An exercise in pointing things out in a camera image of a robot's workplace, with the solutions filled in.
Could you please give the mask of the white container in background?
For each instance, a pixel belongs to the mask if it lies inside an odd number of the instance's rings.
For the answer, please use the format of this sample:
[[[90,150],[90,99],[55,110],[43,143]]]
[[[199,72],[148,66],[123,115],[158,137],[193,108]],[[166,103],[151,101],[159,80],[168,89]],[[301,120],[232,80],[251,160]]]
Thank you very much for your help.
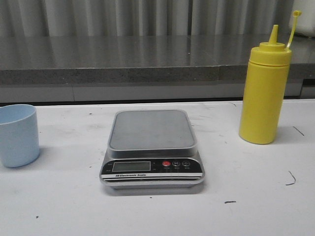
[[[300,10],[295,33],[306,37],[315,37],[315,0],[294,0],[290,14],[289,30],[292,28],[294,10]]]

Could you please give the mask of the grey stone counter shelf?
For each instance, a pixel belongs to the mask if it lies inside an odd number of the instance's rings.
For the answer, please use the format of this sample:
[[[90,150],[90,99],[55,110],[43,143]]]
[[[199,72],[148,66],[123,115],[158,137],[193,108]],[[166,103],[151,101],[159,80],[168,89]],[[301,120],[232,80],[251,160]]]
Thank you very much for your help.
[[[250,51],[266,34],[8,37],[1,103],[240,100]]]

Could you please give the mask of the silver digital kitchen scale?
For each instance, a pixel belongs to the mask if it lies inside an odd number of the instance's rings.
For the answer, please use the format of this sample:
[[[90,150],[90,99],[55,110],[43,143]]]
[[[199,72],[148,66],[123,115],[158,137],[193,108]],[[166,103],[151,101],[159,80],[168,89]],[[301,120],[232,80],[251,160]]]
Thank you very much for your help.
[[[203,182],[197,139],[183,110],[115,114],[99,179],[114,189],[188,188]]]

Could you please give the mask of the yellow squeeze bottle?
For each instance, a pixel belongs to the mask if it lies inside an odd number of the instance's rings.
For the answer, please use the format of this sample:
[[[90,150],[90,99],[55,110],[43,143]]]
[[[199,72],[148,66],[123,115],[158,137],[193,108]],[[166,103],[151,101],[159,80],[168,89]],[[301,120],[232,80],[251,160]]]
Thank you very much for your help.
[[[274,25],[267,42],[251,49],[248,62],[239,136],[253,144],[265,145],[275,140],[284,92],[291,64],[297,19],[295,10],[287,44],[278,42],[278,25]]]

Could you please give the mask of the light blue plastic cup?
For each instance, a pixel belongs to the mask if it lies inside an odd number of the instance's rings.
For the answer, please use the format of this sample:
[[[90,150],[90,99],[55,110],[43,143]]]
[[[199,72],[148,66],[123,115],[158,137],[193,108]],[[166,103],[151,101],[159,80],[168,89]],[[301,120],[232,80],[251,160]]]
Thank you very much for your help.
[[[15,104],[0,108],[0,161],[15,168],[35,161],[40,154],[36,107]]]

